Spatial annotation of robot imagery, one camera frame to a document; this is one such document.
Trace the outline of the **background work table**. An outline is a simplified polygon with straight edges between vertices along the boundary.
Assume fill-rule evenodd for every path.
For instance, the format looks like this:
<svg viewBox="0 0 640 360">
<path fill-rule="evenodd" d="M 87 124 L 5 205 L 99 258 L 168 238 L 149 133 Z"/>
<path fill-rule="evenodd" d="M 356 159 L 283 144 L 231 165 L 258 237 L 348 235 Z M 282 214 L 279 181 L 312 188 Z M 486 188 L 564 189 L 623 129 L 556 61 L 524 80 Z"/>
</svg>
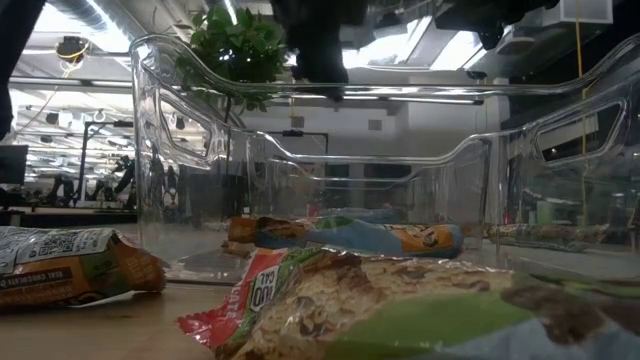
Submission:
<svg viewBox="0 0 640 360">
<path fill-rule="evenodd" d="M 109 227 L 135 224 L 136 212 L 89 208 L 16 207 L 0 209 L 0 226 L 29 228 Z"/>
</svg>

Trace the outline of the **red and green granola bar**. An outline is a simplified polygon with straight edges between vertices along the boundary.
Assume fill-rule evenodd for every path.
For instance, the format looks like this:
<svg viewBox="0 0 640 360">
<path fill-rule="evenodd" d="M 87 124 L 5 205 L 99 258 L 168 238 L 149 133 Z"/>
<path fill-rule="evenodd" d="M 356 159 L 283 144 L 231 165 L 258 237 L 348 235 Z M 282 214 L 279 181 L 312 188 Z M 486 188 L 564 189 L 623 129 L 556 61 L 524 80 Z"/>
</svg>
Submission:
<svg viewBox="0 0 640 360">
<path fill-rule="evenodd" d="M 178 325 L 216 360 L 640 360 L 640 283 L 261 250 Z"/>
</svg>

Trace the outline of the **dark plant pot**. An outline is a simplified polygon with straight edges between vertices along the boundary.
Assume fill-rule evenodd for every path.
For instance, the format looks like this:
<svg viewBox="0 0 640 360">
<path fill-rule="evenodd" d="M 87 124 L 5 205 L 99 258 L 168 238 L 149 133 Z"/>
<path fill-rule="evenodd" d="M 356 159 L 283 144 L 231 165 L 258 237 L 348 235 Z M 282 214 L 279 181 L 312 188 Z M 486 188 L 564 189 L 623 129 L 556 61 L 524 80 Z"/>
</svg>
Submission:
<svg viewBox="0 0 640 360">
<path fill-rule="evenodd" d="M 180 165 L 180 184 L 189 202 L 189 221 L 201 228 L 207 221 L 223 221 L 240 216 L 244 208 L 248 178 L 243 175 L 205 171 Z"/>
</svg>

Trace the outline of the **green leafy plant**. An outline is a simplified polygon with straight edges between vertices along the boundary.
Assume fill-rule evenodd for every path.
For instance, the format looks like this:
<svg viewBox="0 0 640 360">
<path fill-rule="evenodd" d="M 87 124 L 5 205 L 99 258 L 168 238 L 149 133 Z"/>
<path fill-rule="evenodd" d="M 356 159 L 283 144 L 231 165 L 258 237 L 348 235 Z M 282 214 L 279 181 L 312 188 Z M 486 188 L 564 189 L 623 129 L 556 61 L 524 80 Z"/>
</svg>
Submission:
<svg viewBox="0 0 640 360">
<path fill-rule="evenodd" d="M 196 62 L 201 61 L 211 72 L 229 81 L 274 83 L 286 70 L 287 49 L 281 27 L 259 12 L 248 8 L 230 10 L 225 5 L 195 14 L 192 23 L 189 48 L 194 56 L 176 59 L 183 85 L 192 87 L 205 100 L 223 94 L 242 110 L 265 112 L 270 100 L 266 92 L 227 90 L 208 82 Z"/>
</svg>

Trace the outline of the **black upright post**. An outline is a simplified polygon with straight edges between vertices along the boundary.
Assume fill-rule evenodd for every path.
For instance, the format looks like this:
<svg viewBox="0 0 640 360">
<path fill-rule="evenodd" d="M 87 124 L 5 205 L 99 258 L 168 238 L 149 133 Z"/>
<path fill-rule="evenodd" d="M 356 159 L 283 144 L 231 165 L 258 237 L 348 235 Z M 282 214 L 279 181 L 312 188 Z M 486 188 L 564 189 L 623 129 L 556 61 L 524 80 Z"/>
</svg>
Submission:
<svg viewBox="0 0 640 360">
<path fill-rule="evenodd" d="M 0 141 L 13 120 L 10 77 L 46 0 L 0 0 Z"/>
</svg>

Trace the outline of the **clear plastic bin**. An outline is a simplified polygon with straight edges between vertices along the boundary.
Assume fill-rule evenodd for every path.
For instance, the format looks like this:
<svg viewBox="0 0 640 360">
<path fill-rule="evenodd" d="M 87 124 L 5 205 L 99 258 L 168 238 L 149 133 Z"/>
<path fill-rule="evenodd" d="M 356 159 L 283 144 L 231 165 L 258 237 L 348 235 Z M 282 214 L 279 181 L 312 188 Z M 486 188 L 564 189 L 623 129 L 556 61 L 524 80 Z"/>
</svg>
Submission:
<svg viewBox="0 0 640 360">
<path fill-rule="evenodd" d="M 226 240 L 231 218 L 195 228 L 179 166 L 248 178 L 242 216 L 345 216 L 376 224 L 453 224 L 463 259 L 499 268 L 640 280 L 640 33 L 559 84 L 492 84 L 466 74 L 411 84 L 208 82 L 270 96 L 267 110 L 202 99 L 176 68 L 193 52 L 148 35 L 131 47 L 139 238 L 174 283 L 230 286 L 250 252 Z M 583 252 L 494 244 L 491 225 L 608 224 Z"/>
</svg>

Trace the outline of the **green wrapped granola bar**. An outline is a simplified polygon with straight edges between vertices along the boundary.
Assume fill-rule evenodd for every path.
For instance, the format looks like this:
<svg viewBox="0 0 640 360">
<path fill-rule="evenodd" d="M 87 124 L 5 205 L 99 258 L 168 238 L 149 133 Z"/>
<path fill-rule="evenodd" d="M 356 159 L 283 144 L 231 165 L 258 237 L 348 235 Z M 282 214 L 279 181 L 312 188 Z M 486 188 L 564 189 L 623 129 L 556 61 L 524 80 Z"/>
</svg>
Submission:
<svg viewBox="0 0 640 360">
<path fill-rule="evenodd" d="M 608 229 L 608 224 L 572 226 L 514 223 L 491 225 L 484 230 L 484 236 L 492 243 L 500 245 L 583 252 L 600 244 Z"/>
</svg>

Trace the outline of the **black monitor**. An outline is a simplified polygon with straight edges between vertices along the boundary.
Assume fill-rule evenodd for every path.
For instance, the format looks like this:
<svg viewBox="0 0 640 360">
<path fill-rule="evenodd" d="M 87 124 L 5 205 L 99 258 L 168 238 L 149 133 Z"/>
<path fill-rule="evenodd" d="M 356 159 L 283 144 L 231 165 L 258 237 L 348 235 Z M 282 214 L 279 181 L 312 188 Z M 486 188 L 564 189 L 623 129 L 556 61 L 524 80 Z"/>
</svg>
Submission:
<svg viewBox="0 0 640 360">
<path fill-rule="evenodd" d="M 24 184 L 28 151 L 28 145 L 0 145 L 0 184 Z"/>
</svg>

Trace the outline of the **black stand frame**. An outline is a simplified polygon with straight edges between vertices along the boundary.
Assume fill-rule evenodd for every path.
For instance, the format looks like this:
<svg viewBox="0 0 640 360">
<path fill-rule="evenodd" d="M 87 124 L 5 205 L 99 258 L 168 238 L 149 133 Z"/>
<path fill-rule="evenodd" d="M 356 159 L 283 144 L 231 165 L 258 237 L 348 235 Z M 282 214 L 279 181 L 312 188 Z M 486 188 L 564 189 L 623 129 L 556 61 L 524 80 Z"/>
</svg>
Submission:
<svg viewBox="0 0 640 360">
<path fill-rule="evenodd" d="M 99 134 L 102 129 L 106 126 L 112 126 L 114 128 L 133 128 L 134 123 L 132 121 L 126 120 L 114 120 L 114 121 L 88 121 L 84 123 L 84 131 L 82 138 L 82 147 L 81 147 L 81 157 L 80 157 L 80 167 L 79 167 L 79 175 L 78 175 L 78 183 L 76 190 L 73 195 L 73 204 L 77 205 L 79 201 L 85 200 L 85 168 L 86 168 L 86 156 L 88 149 L 88 142 L 91 138 L 93 138 L 96 134 Z"/>
</svg>

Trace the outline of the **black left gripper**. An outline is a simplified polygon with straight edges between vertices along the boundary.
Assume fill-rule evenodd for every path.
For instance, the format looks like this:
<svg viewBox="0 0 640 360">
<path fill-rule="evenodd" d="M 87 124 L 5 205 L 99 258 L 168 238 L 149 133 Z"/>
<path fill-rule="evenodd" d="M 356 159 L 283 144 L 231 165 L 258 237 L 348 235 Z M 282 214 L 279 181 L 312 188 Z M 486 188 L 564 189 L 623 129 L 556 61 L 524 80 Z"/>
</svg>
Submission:
<svg viewBox="0 0 640 360">
<path fill-rule="evenodd" d="M 335 24 L 298 25 L 288 30 L 288 47 L 297 52 L 294 78 L 327 83 L 322 94 L 332 101 L 344 100 L 344 83 L 349 82 L 339 31 Z"/>
</svg>

